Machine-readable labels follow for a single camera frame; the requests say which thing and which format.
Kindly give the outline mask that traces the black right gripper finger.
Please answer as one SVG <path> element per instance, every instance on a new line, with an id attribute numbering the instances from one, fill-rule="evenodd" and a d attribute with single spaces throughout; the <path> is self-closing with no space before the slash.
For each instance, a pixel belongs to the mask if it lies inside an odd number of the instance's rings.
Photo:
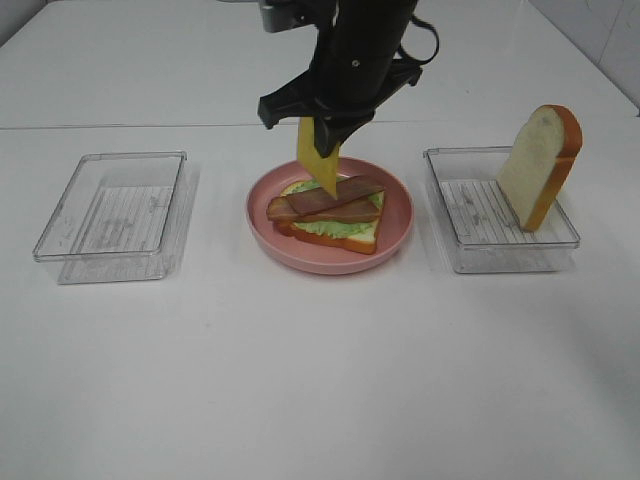
<path id="1" fill-rule="evenodd" d="M 309 72 L 303 72 L 281 88 L 259 98 L 257 114 L 267 129 L 282 119 L 313 116 L 317 110 Z"/>
<path id="2" fill-rule="evenodd" d="M 374 112 L 358 117 L 314 117 L 313 140 L 316 151 L 322 158 L 327 158 L 338 145 L 373 118 Z"/>

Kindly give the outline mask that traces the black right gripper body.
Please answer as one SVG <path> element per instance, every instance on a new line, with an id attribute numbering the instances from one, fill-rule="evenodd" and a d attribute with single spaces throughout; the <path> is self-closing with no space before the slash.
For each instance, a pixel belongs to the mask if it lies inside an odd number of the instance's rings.
<path id="1" fill-rule="evenodd" d="M 337 16 L 318 37 L 309 69 L 314 115 L 325 119 L 362 117 L 401 86 L 415 85 L 421 67 L 395 54 L 415 1 L 338 1 Z"/>

